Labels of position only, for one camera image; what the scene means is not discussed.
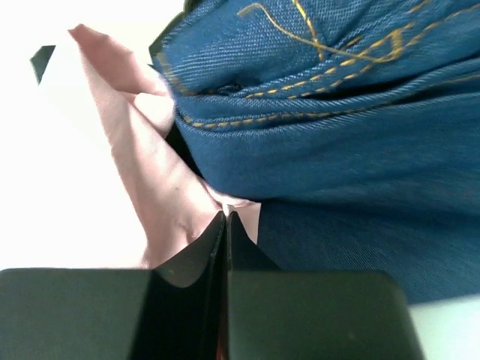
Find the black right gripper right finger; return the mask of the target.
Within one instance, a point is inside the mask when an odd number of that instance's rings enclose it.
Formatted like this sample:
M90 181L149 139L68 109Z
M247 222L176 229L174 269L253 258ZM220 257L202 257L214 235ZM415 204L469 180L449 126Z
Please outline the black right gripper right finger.
M283 271L226 223L226 359L422 359L401 288L381 271Z

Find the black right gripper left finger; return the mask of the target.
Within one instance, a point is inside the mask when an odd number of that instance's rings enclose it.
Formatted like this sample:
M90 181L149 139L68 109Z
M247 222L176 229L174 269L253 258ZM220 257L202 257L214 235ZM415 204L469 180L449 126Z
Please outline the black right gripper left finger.
M149 270L2 271L1 357L214 359L225 223Z

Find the pink drawstring trousers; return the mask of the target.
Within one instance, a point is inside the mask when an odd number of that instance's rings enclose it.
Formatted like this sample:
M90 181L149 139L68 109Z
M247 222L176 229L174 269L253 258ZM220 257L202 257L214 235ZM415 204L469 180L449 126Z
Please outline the pink drawstring trousers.
M152 269L197 240L218 212L238 212L256 242L260 204L211 189L167 142L174 101L164 78L110 36L85 25L69 31L145 239L134 265Z

